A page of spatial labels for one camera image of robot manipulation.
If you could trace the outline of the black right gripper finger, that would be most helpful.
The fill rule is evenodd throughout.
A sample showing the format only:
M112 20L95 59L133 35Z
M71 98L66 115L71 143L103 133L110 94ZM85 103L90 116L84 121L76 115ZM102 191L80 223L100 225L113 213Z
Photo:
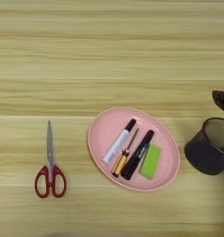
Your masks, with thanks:
M212 97L215 104L224 111L224 91L213 91Z

